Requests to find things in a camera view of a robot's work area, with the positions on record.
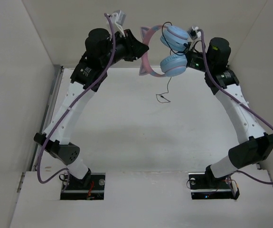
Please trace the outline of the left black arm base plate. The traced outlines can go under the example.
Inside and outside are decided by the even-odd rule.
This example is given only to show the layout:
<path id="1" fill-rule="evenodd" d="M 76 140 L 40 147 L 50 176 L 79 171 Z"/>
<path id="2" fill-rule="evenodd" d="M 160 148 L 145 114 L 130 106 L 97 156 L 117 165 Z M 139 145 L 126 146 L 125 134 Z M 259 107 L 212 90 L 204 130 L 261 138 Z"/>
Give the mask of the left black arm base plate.
<path id="1" fill-rule="evenodd" d="M 105 188 L 105 173 L 92 173 L 86 186 L 82 185 L 74 176 L 70 176 L 66 187 L 67 175 L 60 174 L 62 181 L 61 200 L 103 200 Z"/>

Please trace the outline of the left metal table rail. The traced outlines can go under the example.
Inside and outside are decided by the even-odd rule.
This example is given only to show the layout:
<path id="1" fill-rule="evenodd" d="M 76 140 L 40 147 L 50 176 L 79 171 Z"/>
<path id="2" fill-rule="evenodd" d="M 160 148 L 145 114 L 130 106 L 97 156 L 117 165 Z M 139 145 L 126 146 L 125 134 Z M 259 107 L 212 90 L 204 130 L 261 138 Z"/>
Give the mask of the left metal table rail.
<path id="1" fill-rule="evenodd" d="M 48 99 L 47 99 L 47 103 L 46 103 L 46 107 L 45 107 L 45 111 L 44 111 L 39 132 L 42 132 L 52 120 L 58 92 L 60 89 L 60 84 L 61 84 L 64 68 L 61 65 L 54 65 L 54 70 L 55 70 L 54 76 L 53 76 L 53 80 L 52 80 L 51 88 L 49 91 L 49 95 L 48 95 Z M 35 149 L 33 152 L 33 156 L 32 156 L 28 171 L 36 170 L 38 151 L 39 151 L 39 146 L 37 143 L 35 143 Z"/>

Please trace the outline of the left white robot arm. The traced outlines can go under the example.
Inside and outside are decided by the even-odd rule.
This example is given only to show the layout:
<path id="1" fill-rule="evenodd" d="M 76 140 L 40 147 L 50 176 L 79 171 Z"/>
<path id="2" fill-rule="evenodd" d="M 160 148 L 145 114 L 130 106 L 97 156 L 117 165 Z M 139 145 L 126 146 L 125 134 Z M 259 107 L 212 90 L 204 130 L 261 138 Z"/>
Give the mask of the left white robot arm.
<path id="1" fill-rule="evenodd" d="M 67 176 L 74 178 L 79 188 L 86 188 L 91 181 L 91 170 L 85 165 L 78 146 L 70 142 L 77 120 L 88 101 L 95 95 L 107 77 L 110 66 L 120 60 L 133 62 L 149 50 L 148 45 L 134 37 L 129 29 L 124 34 L 96 28 L 85 40 L 85 52 L 75 67 L 66 97 L 49 126 L 34 136 L 40 145 L 37 171 L 40 171 L 43 152 L 60 160 Z"/>

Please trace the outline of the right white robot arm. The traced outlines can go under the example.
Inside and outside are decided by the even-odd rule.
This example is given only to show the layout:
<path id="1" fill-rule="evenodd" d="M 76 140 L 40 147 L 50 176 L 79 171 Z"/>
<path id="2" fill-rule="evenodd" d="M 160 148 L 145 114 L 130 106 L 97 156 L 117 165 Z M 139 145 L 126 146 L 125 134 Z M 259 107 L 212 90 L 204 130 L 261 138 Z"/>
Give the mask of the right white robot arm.
<path id="1" fill-rule="evenodd" d="M 229 42 L 224 38 L 211 39 L 208 48 L 199 52 L 196 40 L 186 53 L 187 66 L 205 73 L 205 82 L 224 107 L 237 135 L 238 145 L 228 155 L 206 167 L 205 184 L 215 187 L 239 169 L 267 159 L 273 150 L 273 133 L 268 134 L 258 123 L 244 99 L 239 80 L 229 68 Z"/>

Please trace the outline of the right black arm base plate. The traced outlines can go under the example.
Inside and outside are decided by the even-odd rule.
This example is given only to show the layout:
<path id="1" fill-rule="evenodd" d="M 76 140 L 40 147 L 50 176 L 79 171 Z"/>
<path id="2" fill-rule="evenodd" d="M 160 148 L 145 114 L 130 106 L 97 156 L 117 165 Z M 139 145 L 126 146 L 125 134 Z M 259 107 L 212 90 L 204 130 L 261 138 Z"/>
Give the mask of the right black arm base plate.
<path id="1" fill-rule="evenodd" d="M 237 182 L 230 176 L 209 183 L 204 172 L 190 172 L 186 186 L 193 200 L 237 200 L 240 196 Z"/>

